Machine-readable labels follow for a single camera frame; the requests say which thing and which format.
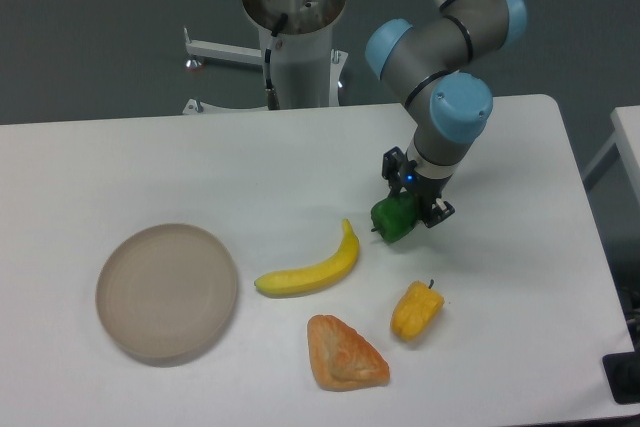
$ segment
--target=beige plate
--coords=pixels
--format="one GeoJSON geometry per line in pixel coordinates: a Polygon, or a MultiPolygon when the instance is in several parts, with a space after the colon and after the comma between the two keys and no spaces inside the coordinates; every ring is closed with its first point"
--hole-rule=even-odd
{"type": "Polygon", "coordinates": [[[96,306],[118,345],[163,360],[213,341],[236,290],[235,265],[218,239],[197,227],[166,224],[135,234],[111,254],[96,306]]]}

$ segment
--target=banana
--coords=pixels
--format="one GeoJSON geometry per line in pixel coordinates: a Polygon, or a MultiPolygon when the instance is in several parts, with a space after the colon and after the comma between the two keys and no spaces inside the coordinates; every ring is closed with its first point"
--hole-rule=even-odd
{"type": "Polygon", "coordinates": [[[301,294],[335,284],[351,271],[360,252],[360,242],[347,219],[342,221],[342,231],[340,247],[325,261],[300,269],[269,272],[256,279],[256,288],[266,295],[282,296],[301,294]]]}

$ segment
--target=yellow pepper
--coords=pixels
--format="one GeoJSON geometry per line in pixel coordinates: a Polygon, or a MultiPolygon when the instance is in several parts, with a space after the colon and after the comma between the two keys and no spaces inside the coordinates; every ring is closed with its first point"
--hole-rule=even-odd
{"type": "Polygon", "coordinates": [[[431,286],[413,282],[396,305],[391,330],[402,340],[415,339],[442,308],[444,297],[431,286]]]}

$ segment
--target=blue joint cap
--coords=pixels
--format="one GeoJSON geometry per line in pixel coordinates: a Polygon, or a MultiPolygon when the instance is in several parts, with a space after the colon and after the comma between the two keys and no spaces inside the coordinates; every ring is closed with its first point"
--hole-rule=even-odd
{"type": "Polygon", "coordinates": [[[369,67],[378,79],[382,78],[382,69],[400,38],[412,25],[404,19],[390,20],[376,30],[364,50],[369,67]]]}
{"type": "Polygon", "coordinates": [[[487,84],[472,75],[443,77],[431,93],[431,120],[447,139],[470,144],[484,130],[493,110],[493,95],[487,84]]]}
{"type": "Polygon", "coordinates": [[[527,30],[527,6],[524,0],[506,0],[509,9],[509,30],[503,46],[518,40],[527,30]]]}

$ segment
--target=gray floor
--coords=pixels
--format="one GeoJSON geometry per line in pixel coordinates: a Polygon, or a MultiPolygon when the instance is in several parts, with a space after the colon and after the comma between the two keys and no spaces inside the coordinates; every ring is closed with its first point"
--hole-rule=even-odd
{"type": "MultiPolygon", "coordinates": [[[[611,111],[640,104],[640,3],[526,1],[525,38],[468,70],[496,96],[554,97],[582,169],[611,134],[611,111]]],[[[363,56],[379,25],[437,16],[432,0],[348,0],[335,31],[335,46],[350,53],[346,103],[394,101],[363,56]]],[[[196,96],[264,104],[256,70],[186,72],[183,25],[195,39],[257,47],[239,0],[0,0],[0,124],[177,115],[196,96]]],[[[590,200],[616,278],[640,290],[640,208],[619,162],[590,200]]]]}

